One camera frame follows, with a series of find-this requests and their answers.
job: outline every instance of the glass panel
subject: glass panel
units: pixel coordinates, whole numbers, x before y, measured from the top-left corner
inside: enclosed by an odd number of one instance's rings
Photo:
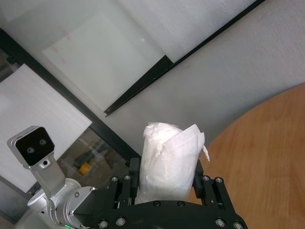
[[[0,0],[3,29],[102,114],[164,52],[113,0]]]
[[[81,186],[106,188],[112,176],[128,173],[126,161],[88,128],[58,159],[66,177]]]

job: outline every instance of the white plastic bag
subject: white plastic bag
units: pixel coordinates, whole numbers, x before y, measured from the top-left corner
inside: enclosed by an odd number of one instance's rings
[[[144,137],[136,203],[186,200],[198,155],[205,148],[204,133],[197,125],[182,131],[170,124],[152,123],[146,127]]]

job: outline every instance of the round table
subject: round table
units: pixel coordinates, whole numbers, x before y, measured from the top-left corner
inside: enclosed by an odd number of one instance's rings
[[[305,228],[305,84],[238,118],[208,150],[204,173],[224,179],[249,229]],[[201,202],[193,190],[189,202]]]

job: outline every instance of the white board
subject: white board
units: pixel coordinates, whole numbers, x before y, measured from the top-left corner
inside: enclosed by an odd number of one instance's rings
[[[31,125],[43,126],[58,159],[92,122],[28,66],[0,83],[0,176],[27,192],[36,179],[16,159],[7,140]]]

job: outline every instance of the black frame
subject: black frame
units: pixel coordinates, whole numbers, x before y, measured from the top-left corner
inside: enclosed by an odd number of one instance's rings
[[[230,20],[228,23],[226,23],[223,27],[221,27],[219,30],[217,30],[215,33],[213,33],[210,37],[208,37],[206,40],[204,40],[202,43],[200,43],[198,46],[196,46],[194,49],[192,49],[189,53],[187,53],[184,57],[179,59],[177,62],[175,62],[175,63],[171,62],[171,60],[167,56],[164,56],[163,58],[161,58],[146,74],[144,74],[137,82],[135,82],[123,95],[121,95],[116,101],[114,101],[114,103],[111,104],[104,112],[108,116],[111,113],[113,113],[114,111],[116,111],[119,107],[121,107],[126,102],[128,102],[129,100],[134,98],[138,93],[143,91],[146,87],[151,85],[153,82],[160,79],[163,75],[168,73],[175,66],[179,65],[186,58],[188,58],[189,56],[194,54],[197,50],[199,50],[200,48],[205,46],[208,42],[213,40],[215,37],[217,37],[223,31],[228,29],[235,22],[237,22],[242,17],[247,15],[249,12],[251,12],[253,9],[255,9],[257,6],[259,6],[264,1],[265,0],[256,0],[254,3],[252,3],[242,12],[240,12],[236,17],[234,17],[232,20]]]
[[[0,29],[0,48],[19,65],[26,64],[29,66],[37,75],[89,118],[92,121],[90,128],[126,161],[130,161],[134,157],[141,157],[2,29]]]

